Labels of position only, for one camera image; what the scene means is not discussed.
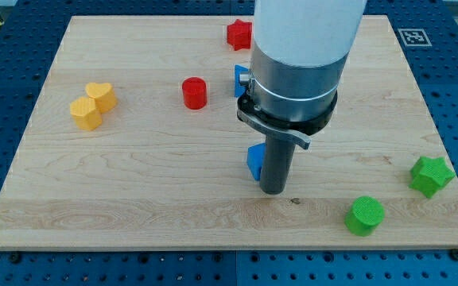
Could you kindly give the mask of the blue block behind arm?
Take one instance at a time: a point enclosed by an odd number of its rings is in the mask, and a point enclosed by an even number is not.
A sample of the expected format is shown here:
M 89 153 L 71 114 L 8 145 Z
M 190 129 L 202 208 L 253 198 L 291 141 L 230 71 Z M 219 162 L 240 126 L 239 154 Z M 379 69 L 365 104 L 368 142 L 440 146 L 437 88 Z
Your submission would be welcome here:
M 249 82 L 249 70 L 241 65 L 235 65 L 234 77 L 234 96 L 238 98 L 246 92 Z

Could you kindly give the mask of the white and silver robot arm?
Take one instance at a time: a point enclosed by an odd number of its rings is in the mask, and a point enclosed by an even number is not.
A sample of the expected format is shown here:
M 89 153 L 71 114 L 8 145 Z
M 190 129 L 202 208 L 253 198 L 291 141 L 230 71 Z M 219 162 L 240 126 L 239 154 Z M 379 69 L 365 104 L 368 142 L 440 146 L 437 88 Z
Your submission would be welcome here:
M 260 0 L 238 118 L 307 149 L 327 124 L 366 0 Z

